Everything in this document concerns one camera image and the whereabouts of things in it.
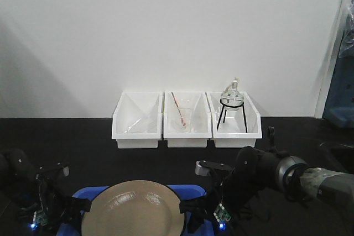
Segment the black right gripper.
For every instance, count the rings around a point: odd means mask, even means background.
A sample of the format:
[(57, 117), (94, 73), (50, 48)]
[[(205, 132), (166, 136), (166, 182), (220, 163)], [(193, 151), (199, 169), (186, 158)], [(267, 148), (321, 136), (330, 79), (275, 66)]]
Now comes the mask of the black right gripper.
[(195, 233), (210, 218), (216, 233), (232, 230), (238, 221), (253, 218), (249, 201), (263, 188), (255, 183), (256, 163), (241, 161), (230, 172), (213, 171), (212, 189), (204, 197), (182, 200), (180, 213), (191, 212), (188, 233)]

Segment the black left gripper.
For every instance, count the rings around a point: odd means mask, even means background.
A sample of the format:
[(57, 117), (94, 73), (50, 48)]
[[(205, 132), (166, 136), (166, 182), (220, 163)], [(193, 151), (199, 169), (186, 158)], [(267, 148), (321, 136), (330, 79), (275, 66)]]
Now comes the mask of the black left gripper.
[(59, 233), (82, 233), (82, 212), (91, 210), (88, 198), (69, 197), (58, 187), (65, 178), (54, 173), (35, 173), (33, 180), (21, 179), (16, 204), (16, 220), (30, 225), (60, 224)]

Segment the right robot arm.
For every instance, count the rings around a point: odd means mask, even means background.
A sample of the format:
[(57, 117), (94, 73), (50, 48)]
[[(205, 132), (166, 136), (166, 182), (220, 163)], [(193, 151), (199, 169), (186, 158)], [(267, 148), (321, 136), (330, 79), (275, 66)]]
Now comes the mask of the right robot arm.
[(276, 149), (263, 151), (242, 148), (234, 166), (200, 160), (195, 173), (211, 179), (211, 188), (200, 197), (182, 200), (180, 213), (189, 212), (188, 232), (195, 232), (205, 220), (214, 231), (241, 219), (246, 203), (259, 191), (270, 188), (284, 194), (290, 202), (305, 204), (317, 199), (334, 208), (353, 235), (353, 175), (310, 167), (303, 159)]

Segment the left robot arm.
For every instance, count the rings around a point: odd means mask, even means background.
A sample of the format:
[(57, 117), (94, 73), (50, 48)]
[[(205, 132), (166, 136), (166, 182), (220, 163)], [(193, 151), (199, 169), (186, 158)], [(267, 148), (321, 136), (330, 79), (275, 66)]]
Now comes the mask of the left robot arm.
[(91, 201), (68, 196), (58, 187), (58, 179), (69, 174), (67, 164), (36, 168), (21, 149), (1, 151), (1, 194), (19, 207), (16, 219), (32, 230), (53, 232), (65, 223), (82, 235), (82, 214), (90, 211)]

